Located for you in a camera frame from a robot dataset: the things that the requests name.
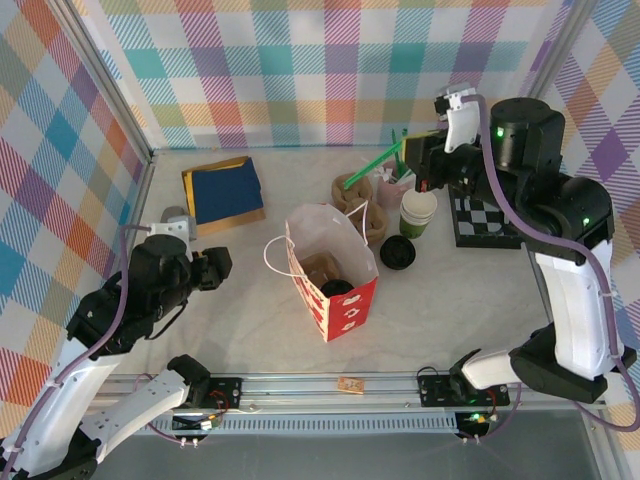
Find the plaid wall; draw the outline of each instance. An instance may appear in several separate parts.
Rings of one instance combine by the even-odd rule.
[[[601,0],[546,99],[567,119],[565,166],[601,181],[616,213],[613,282],[623,341],[640,348],[640,5]],[[640,365],[631,369],[640,386]],[[607,395],[614,420],[634,414],[625,388]],[[640,433],[620,436],[640,478]]]
[[[444,85],[514,95],[562,0],[75,4],[150,142],[194,148],[387,144]]]
[[[564,26],[564,23],[569,15],[569,11],[571,10],[571,7],[574,5],[574,3],[575,0],[563,0],[562,6],[558,10],[556,17],[553,19],[553,23],[547,31],[547,35],[545,36],[544,41],[540,46],[540,50],[538,50],[536,58],[533,60],[533,63],[529,68],[527,76],[523,80],[522,85],[520,85],[520,88],[518,90],[519,96],[526,97],[531,92],[531,87],[533,86],[536,76],[540,68],[547,61],[549,54],[553,49],[553,44],[558,38],[558,34],[562,30],[562,27]]]
[[[143,169],[45,0],[0,0],[0,437],[115,258]]]

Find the green straw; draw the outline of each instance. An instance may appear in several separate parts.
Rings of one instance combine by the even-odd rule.
[[[360,170],[359,172],[357,172],[357,173],[353,174],[351,177],[349,177],[344,182],[344,188],[349,190],[353,186],[354,183],[356,183],[358,180],[360,180],[362,177],[364,177],[367,173],[372,171],[378,165],[382,164],[387,158],[389,158],[395,152],[398,152],[400,150],[402,150],[402,142],[399,142],[399,143],[396,143],[394,145],[391,145],[391,147],[389,147],[387,150],[385,150],[383,152],[383,154],[380,155],[378,158],[376,158],[373,162],[371,162],[369,165],[364,167],[362,170]]]

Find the paper cup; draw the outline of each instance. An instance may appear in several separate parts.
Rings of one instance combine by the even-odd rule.
[[[393,170],[393,175],[397,175],[395,160],[386,162],[382,167],[385,170],[391,168]],[[384,178],[378,177],[378,194],[376,202],[382,208],[386,208],[387,210],[396,210],[400,206],[400,202],[402,202],[402,196],[411,188],[413,188],[413,183],[411,182],[397,185],[395,183],[385,182]]]
[[[407,191],[400,204],[400,234],[407,238],[418,238],[433,218],[438,199],[431,192]]]

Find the red and white paper bag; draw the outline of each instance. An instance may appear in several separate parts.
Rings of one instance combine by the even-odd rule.
[[[331,205],[298,207],[286,219],[287,258],[291,277],[325,342],[367,321],[378,282],[375,257],[351,221]],[[355,288],[330,298],[307,278],[300,260],[329,252],[341,278]]]

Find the paper bag handle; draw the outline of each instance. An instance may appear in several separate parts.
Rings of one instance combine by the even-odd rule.
[[[279,237],[276,238],[272,238],[271,240],[269,240],[269,242],[264,246],[264,250],[262,252],[262,258],[264,260],[264,263],[267,265],[267,267],[269,267],[271,270],[273,270],[276,273],[279,273],[280,275],[284,275],[286,277],[300,277],[300,278],[307,278],[306,275],[297,275],[295,273],[287,273],[287,272],[283,272],[282,270],[278,270],[277,268],[275,268],[273,265],[271,265],[269,263],[269,260],[267,260],[267,249],[271,246],[271,244],[277,240],[280,240],[282,238],[286,238],[287,242],[290,242],[291,245],[293,246],[293,248],[296,248],[296,244],[293,243],[293,240],[291,240],[289,237],[287,237],[286,235],[280,235]]]
[[[365,246],[369,246],[369,240],[367,240],[367,207],[369,206],[369,200],[365,200],[363,204],[359,205],[352,212],[349,212],[346,217],[350,217],[354,213],[356,213],[361,208],[364,208],[364,212],[362,212],[362,238],[364,240]]]

